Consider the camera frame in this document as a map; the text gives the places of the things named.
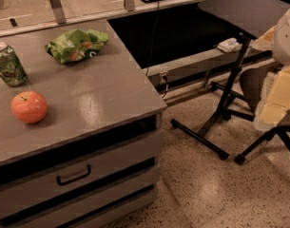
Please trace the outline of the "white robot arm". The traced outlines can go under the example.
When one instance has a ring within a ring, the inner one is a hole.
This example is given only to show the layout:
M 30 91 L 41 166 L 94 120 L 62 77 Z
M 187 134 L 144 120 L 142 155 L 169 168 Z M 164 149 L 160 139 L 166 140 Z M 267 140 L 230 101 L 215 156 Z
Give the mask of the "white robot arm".
M 290 9 L 276 25 L 272 52 L 274 59 L 284 68 L 274 78 L 259 121 L 277 125 L 290 110 Z

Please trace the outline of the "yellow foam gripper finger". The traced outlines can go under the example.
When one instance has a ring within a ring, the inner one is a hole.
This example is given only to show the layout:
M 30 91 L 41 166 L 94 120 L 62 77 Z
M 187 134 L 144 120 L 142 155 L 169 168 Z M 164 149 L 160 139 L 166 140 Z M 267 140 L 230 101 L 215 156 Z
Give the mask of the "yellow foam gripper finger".
M 290 66 L 278 73 L 267 73 L 262 92 L 259 119 L 264 124 L 279 123 L 290 110 Z

